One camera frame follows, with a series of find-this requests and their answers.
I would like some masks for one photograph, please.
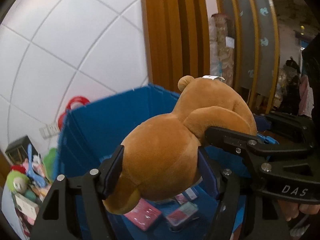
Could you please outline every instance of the wooden panel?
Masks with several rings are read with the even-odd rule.
[[[251,93],[249,97],[249,108],[252,109],[253,101],[256,95],[257,82],[258,82],[258,74],[259,74],[259,24],[258,24],[258,15],[257,8],[254,0],[249,0],[251,12],[252,12],[252,21],[253,21],[253,29],[254,29],[254,67],[253,67],[253,80],[251,86]]]
[[[272,0],[268,0],[270,5],[270,11],[272,15],[272,22],[273,22],[273,28],[274,28],[274,36],[275,36],[275,62],[273,66],[273,80],[272,80],[272,87],[270,90],[270,96],[268,100],[268,106],[266,113],[268,114],[273,107],[273,100],[275,98],[276,93],[276,86],[278,82],[278,75],[279,75],[279,60],[280,60],[280,41],[279,41],[279,29],[278,29],[278,21],[277,21],[277,14],[276,9],[273,5]]]
[[[183,75],[198,77],[198,43],[194,0],[178,0],[181,25]]]
[[[209,23],[205,0],[194,0],[198,39],[198,77],[210,74]]]
[[[236,74],[234,77],[234,90],[239,92],[240,90],[240,76],[241,76],[241,21],[240,21],[240,11],[237,0],[231,0],[233,12],[234,12],[234,21],[236,26],[236,60],[234,69],[236,70]]]
[[[141,0],[150,82],[173,89],[164,0]]]
[[[180,14],[178,0],[164,0],[166,28],[169,31],[169,58],[171,59],[170,69],[172,71],[172,90],[179,92],[178,82],[183,77],[182,67],[182,43],[180,29]]]
[[[10,164],[0,151],[0,187],[4,187],[8,173],[10,172]]]

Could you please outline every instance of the pink package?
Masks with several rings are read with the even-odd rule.
[[[195,217],[197,212],[198,206],[187,202],[166,216],[166,219],[170,224],[170,228],[177,232],[183,229],[183,227]]]
[[[153,207],[144,199],[140,199],[138,205],[124,216],[138,228],[146,231],[161,215],[161,211]]]
[[[180,205],[183,205],[188,202],[187,198],[182,193],[176,195],[175,198]]]
[[[35,221],[32,219],[32,218],[30,218],[30,217],[28,217],[28,216],[26,216],[26,215],[24,215],[24,217],[26,218],[26,220],[28,221],[28,223],[30,224],[30,225],[34,225],[35,224]]]

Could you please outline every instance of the wall outlet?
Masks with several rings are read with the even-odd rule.
[[[39,130],[44,139],[51,138],[60,133],[60,129],[58,127],[57,122],[46,125],[46,127],[40,128]]]

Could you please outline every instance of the brown teddy bear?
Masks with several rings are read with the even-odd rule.
[[[170,114],[161,114],[136,127],[122,142],[122,173],[114,192],[103,201],[113,214],[131,211],[140,198],[173,197],[195,184],[197,150],[205,146],[210,126],[257,134],[253,115],[231,87],[219,79],[185,76],[182,92]]]

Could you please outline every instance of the human hand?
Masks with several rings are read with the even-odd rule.
[[[315,215],[320,210],[320,205],[299,205],[297,203],[282,200],[278,200],[278,203],[287,221],[296,218],[299,215],[299,211],[304,214]]]

